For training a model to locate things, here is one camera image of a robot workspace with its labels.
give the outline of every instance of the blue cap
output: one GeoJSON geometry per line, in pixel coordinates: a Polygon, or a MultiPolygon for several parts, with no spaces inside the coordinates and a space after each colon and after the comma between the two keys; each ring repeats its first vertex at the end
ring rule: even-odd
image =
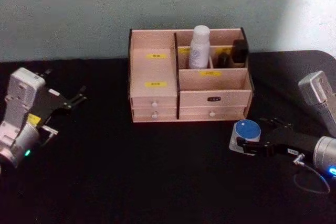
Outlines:
{"type": "Polygon", "coordinates": [[[261,129],[259,125],[251,120],[240,120],[236,124],[236,132],[245,139],[254,139],[260,136],[261,129]]]}

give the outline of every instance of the storage box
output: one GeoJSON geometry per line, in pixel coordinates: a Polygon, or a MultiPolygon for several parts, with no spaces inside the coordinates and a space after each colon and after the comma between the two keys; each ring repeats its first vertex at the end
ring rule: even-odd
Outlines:
{"type": "Polygon", "coordinates": [[[130,30],[129,99],[133,122],[245,119],[253,97],[248,62],[234,63],[242,28],[211,29],[207,69],[188,69],[193,30],[130,30]],[[228,68],[214,68],[230,55],[228,68]]]}

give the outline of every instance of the yellow sticker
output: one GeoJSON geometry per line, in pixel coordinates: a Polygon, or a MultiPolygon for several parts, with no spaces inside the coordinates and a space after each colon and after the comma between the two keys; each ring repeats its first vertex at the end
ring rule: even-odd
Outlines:
{"type": "Polygon", "coordinates": [[[200,71],[201,76],[221,76],[222,72],[220,71],[200,71]]]}
{"type": "Polygon", "coordinates": [[[215,52],[217,55],[220,55],[222,52],[230,55],[231,51],[232,51],[232,46],[228,46],[228,47],[217,47],[215,52]]]}
{"type": "Polygon", "coordinates": [[[190,47],[179,47],[179,54],[189,54],[190,47]]]}
{"type": "Polygon", "coordinates": [[[166,87],[167,82],[165,81],[156,81],[156,82],[145,82],[145,87],[147,88],[161,88],[166,87]]]}
{"type": "Polygon", "coordinates": [[[41,118],[39,118],[36,115],[33,115],[33,114],[28,115],[28,123],[30,123],[32,126],[36,126],[40,120],[41,118]]]}
{"type": "Polygon", "coordinates": [[[165,54],[149,54],[147,55],[147,59],[165,59],[167,55],[165,54]]]}

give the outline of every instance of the drawer knob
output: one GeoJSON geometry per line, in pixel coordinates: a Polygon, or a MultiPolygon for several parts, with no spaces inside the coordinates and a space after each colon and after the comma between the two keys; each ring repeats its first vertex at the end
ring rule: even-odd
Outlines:
{"type": "Polygon", "coordinates": [[[157,111],[155,111],[153,114],[152,114],[152,119],[158,119],[159,118],[159,114],[157,113],[157,111]]]}

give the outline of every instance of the white wall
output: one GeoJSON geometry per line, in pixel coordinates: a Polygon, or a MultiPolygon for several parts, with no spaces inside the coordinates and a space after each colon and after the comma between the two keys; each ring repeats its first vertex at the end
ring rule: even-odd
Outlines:
{"type": "Polygon", "coordinates": [[[253,51],[336,55],[336,0],[0,0],[0,61],[125,57],[129,28],[244,27],[253,51]]]}

